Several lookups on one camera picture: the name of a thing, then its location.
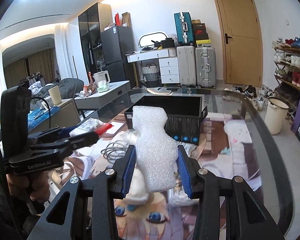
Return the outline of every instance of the ceiling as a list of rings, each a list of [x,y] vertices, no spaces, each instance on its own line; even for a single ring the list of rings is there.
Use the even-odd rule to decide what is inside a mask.
[[[53,35],[40,36],[18,43],[7,48],[2,54],[3,66],[7,66],[23,57],[27,57],[36,52],[54,48]]]
[[[0,40],[39,25],[69,22],[103,0],[14,0],[0,21]]]

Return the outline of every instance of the metal screw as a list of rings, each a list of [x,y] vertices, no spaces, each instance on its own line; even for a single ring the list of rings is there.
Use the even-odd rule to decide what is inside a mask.
[[[235,182],[238,182],[238,183],[241,183],[241,182],[243,182],[243,178],[240,177],[240,176],[235,176],[235,177],[234,177],[234,181],[235,181]]]
[[[200,174],[202,174],[202,175],[208,174],[208,170],[207,170],[207,169],[199,169],[198,172],[199,172]]]
[[[79,181],[78,177],[72,177],[72,178],[70,178],[70,183],[71,184],[76,184],[78,181]]]
[[[114,169],[107,169],[107,170],[106,170],[106,174],[107,174],[107,175],[112,175],[112,174],[114,174]]]

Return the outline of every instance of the gray blanket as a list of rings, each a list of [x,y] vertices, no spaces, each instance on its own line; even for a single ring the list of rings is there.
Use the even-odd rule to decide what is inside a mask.
[[[48,97],[50,95],[48,90],[55,86],[59,87],[61,98],[68,99],[68,98],[73,98],[74,94],[80,93],[80,91],[83,90],[84,82],[77,78],[65,78],[61,80],[59,83],[56,82],[53,85],[44,87],[38,94],[32,96],[41,97],[41,98]],[[39,99],[31,100],[31,105],[30,105],[31,111],[40,107],[38,101]]]

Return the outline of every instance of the silver suitcase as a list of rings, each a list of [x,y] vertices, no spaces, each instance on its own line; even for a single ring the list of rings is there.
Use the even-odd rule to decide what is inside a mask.
[[[201,87],[215,87],[217,79],[216,52],[211,47],[195,49],[197,84]]]
[[[180,84],[183,86],[196,85],[194,47],[177,47],[177,56]]]

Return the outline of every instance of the blue anime eye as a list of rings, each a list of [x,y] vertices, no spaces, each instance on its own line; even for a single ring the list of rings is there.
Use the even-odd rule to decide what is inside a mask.
[[[167,222],[168,219],[159,212],[151,212],[147,221],[153,224],[163,224]]]
[[[114,214],[117,216],[117,217],[124,217],[124,211],[125,211],[125,208],[122,207],[122,206],[117,206],[115,209],[114,209]]]

